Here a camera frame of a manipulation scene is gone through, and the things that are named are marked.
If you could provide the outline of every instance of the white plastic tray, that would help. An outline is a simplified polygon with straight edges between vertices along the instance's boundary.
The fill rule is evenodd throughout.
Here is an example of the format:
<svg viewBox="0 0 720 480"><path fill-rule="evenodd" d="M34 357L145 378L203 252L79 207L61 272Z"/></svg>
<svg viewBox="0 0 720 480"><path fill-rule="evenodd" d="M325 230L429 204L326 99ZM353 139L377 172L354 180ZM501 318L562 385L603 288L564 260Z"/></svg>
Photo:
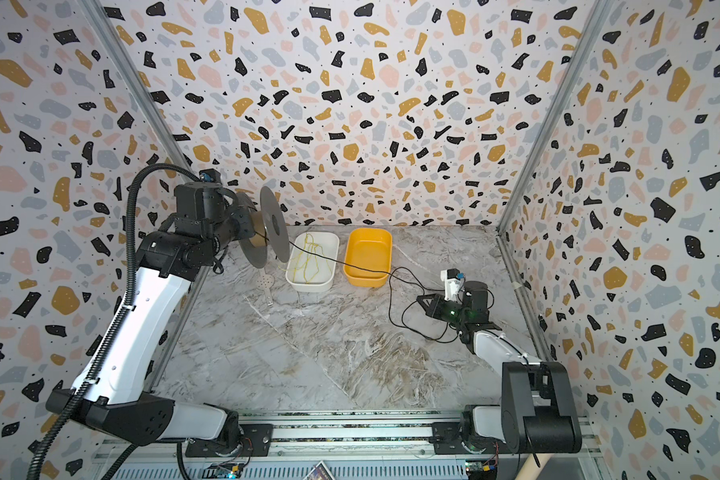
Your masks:
<svg viewBox="0 0 720 480"><path fill-rule="evenodd" d="M320 245L322 248L310 250L309 246L305 246L307 236L310 236L311 243ZM338 258L338 236L330 232L307 232L299 235L293 243L304 250L314 251L318 255L334 260ZM286 280L297 292L327 292L333 285L335 274L335 261L307 254L295 247L291 248Z"/></svg>

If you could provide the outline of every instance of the terrazzo wallpaper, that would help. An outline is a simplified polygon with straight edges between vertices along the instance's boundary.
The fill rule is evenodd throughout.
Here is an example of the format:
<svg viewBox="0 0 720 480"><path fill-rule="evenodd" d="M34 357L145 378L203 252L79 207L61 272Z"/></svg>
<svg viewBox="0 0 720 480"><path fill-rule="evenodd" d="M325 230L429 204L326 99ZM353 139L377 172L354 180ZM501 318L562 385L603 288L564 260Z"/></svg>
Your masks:
<svg viewBox="0 0 720 480"><path fill-rule="evenodd" d="M192 160L293 224L492 224L585 0L105 0Z"/></svg>
<svg viewBox="0 0 720 480"><path fill-rule="evenodd" d="M720 480L720 2L614 2L506 232L615 478Z"/></svg>
<svg viewBox="0 0 720 480"><path fill-rule="evenodd" d="M0 478L24 478L125 288L124 196L163 161L75 2L0 2ZM137 229L173 210L179 179L149 177ZM44 478L80 478L101 435L67 424Z"/></svg>

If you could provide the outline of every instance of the marble floor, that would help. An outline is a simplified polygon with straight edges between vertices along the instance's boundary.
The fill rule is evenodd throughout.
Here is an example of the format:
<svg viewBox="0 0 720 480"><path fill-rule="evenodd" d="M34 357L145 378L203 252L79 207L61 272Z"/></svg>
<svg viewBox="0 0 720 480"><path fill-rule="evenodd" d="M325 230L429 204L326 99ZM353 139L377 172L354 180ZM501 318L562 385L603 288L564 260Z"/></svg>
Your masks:
<svg viewBox="0 0 720 480"><path fill-rule="evenodd" d="M292 226L300 233L331 231L344 258L352 226ZM425 286L442 288L439 272L459 268L496 295L490 319L520 346L533 343L512 291L494 230L480 226L387 227L393 235L392 265L410 268ZM500 377L455 341L441 344L393 326L389 286L361 288L347 282L337 265L326 293L297 293L284 264L270 251L274 305L268 306L238 246L224 260L225 272L210 274L192 309L163 379L155 392L186 402L241 410L338 410L440 408L498 403ZM399 271L403 278L405 272ZM392 318L421 293L392 279ZM408 325L439 336L445 324L414 305ZM453 338L445 333L443 340Z"/></svg>

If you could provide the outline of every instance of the black wire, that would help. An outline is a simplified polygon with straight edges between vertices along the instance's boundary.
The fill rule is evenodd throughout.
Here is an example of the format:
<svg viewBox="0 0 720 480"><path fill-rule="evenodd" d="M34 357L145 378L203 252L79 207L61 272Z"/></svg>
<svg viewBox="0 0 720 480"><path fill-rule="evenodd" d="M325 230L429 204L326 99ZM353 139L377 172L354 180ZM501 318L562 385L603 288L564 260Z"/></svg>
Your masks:
<svg viewBox="0 0 720 480"><path fill-rule="evenodd" d="M176 463L179 465L179 473L184 480L192 480L184 468L184 452L181 450L182 442L176 443Z"/></svg>
<svg viewBox="0 0 720 480"><path fill-rule="evenodd" d="M118 470L120 470L120 466L123 465L125 460L128 459L130 454L134 453L134 450L136 450L137 445L135 443L132 443L128 445L128 448L123 450L123 453L120 454L119 457L117 457L117 460L115 460L115 463L110 466L109 470L106 471L103 477L101 477L101 480L110 480L115 476Z"/></svg>
<svg viewBox="0 0 720 480"><path fill-rule="evenodd" d="M173 170L179 172L185 177L190 178L192 181L200 181L191 171L186 170L182 167L178 167L173 164L152 164L147 165L143 169L139 170L139 173L134 177L134 181L131 183L128 189L128 200L126 202L126 214L125 214L125 236L126 236L126 287L123 295L123 302L120 304L120 308L115 314L115 318L112 319L110 328L107 329L104 334L104 338L99 343L99 347L96 350L94 358L90 360L90 366L83 380L82 385L77 388L72 398L67 401L67 405L61 410L56 422L51 426L45 437L40 441L40 444L35 449L30 461L29 468L27 470L27 480L38 480L40 478L43 464L45 464L45 458L48 455L50 446L53 445L54 440L59 435L62 427L77 411L77 408L85 398L88 389L90 389L93 383L96 383L98 379L101 367L106 360L106 356L109 353L112 343L117 337L117 333L120 331L120 327L125 321L128 312L130 312L130 306L134 304L134 292L136 291L136 200L139 194L139 188L141 183L144 181L147 175L151 174L155 170Z"/></svg>

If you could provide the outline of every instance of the yellow plastic tray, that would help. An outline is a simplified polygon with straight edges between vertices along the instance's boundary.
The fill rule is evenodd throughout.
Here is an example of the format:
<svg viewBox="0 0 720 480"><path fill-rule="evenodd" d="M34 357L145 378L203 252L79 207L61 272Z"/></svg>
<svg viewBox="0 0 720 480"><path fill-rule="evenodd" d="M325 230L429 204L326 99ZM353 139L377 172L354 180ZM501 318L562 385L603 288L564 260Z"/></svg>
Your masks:
<svg viewBox="0 0 720 480"><path fill-rule="evenodd" d="M347 264L369 270L389 272L392 268L392 234L381 228L357 228L349 235ZM376 287L387 282L389 274L374 274L353 266L344 265L344 274L355 286Z"/></svg>

